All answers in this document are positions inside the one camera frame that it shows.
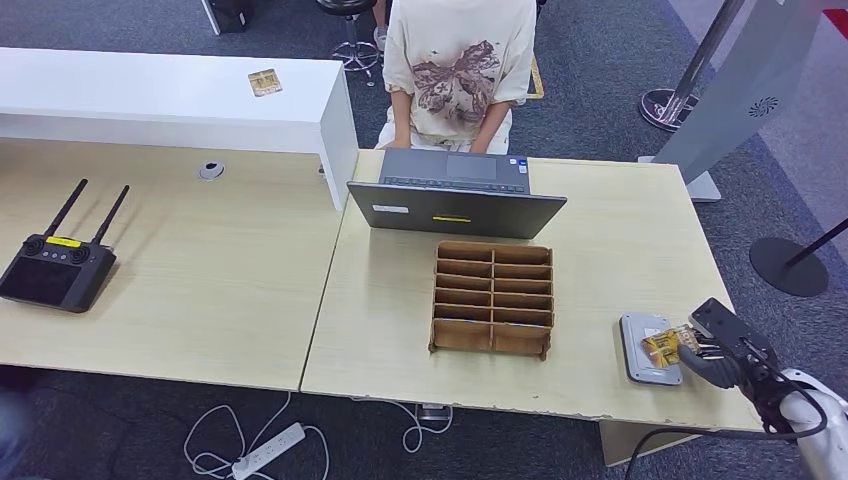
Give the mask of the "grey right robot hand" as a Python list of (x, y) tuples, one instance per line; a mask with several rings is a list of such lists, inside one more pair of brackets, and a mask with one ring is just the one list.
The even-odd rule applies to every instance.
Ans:
[(713, 339), (697, 330), (693, 331), (694, 341), (699, 345), (695, 352), (689, 344), (680, 343), (677, 355), (680, 362), (689, 370), (721, 389), (732, 389), (746, 385), (757, 364), (748, 359), (739, 363), (737, 358), (723, 353)]

